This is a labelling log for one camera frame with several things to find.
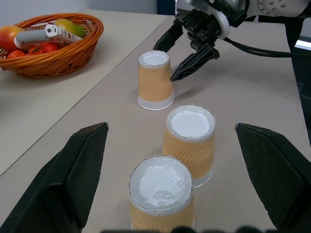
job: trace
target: apple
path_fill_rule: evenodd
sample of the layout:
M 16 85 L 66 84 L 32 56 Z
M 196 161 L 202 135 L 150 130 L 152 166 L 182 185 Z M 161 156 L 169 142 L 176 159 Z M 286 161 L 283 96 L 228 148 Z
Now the apple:
M 19 32 L 23 32 L 24 30 L 13 25 L 8 25 L 0 28 L 0 47 L 9 53 L 18 50 L 16 45 L 14 44 L 14 38 Z

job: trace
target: wicker basket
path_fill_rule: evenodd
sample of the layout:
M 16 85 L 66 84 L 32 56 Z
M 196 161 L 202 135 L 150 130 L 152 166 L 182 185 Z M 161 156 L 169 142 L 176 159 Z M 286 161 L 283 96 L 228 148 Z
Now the wicker basket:
M 69 19 L 86 30 L 86 36 L 60 50 L 34 56 L 7 59 L 8 52 L 0 47 L 0 67 L 28 78 L 45 79 L 70 74 L 82 69 L 91 59 L 99 37 L 104 31 L 103 23 L 89 15 L 68 13 L 31 18 L 16 26 L 26 31 L 45 28 L 60 18 Z

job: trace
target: robotic arm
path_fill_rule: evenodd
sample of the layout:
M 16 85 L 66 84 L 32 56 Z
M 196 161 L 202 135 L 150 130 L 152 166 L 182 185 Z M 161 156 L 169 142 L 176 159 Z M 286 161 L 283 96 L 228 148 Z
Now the robotic arm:
M 311 16 L 311 0 L 187 0 L 195 7 L 187 14 L 177 13 L 172 27 L 158 40 L 154 49 L 167 52 L 188 31 L 190 46 L 196 53 L 188 56 L 176 69 L 171 81 L 181 80 L 196 72 L 210 59 L 219 58 L 214 48 L 217 39 L 223 39 L 249 52 L 247 46 L 227 38 L 230 27 L 238 27 L 252 16 L 302 17 Z M 255 49 L 249 53 L 258 55 Z M 290 53 L 264 54 L 269 57 L 291 57 Z

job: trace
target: upside-down paper cup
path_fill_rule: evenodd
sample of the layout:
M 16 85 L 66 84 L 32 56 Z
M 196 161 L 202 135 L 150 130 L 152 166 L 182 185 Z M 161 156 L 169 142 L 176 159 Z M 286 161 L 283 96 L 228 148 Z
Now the upside-down paper cup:
M 174 101 L 169 56 L 162 51 L 150 51 L 138 58 L 138 103 L 148 110 L 162 110 Z
M 141 161 L 128 188 L 133 230 L 170 233 L 179 226 L 193 228 L 191 173 L 171 156 Z
M 188 167 L 194 188 L 204 185 L 212 175 L 214 132 L 214 116 L 200 106 L 183 105 L 167 117 L 162 153 Z

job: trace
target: gray table surface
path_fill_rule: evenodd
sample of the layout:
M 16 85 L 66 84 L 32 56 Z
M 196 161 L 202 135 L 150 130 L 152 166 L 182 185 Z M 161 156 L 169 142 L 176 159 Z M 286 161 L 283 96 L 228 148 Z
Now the gray table surface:
M 171 17 L 162 23 L 0 177 L 0 223 L 71 134 L 107 121 L 110 130 L 101 178 L 83 232 L 130 229 L 127 184 L 131 171 L 140 160 L 161 153 L 167 114 L 182 104 L 198 104 L 215 115 L 216 137 L 214 173 L 194 192 L 196 230 L 233 231 L 245 224 L 273 227 L 249 180 L 234 127 L 244 122 L 279 132 L 311 159 L 292 63 L 256 57 L 218 41 L 221 57 L 175 82 L 175 102 L 170 108 L 144 110 L 137 103 L 137 58 L 152 49 L 172 22 Z M 232 30 L 230 38 L 264 49 L 288 50 L 282 25 L 244 23 Z M 183 35 L 169 51 L 172 69 L 191 52 Z
M 84 69 L 43 80 L 0 70 L 0 175 L 167 17 L 90 9 L 82 13 L 104 24 L 93 58 Z

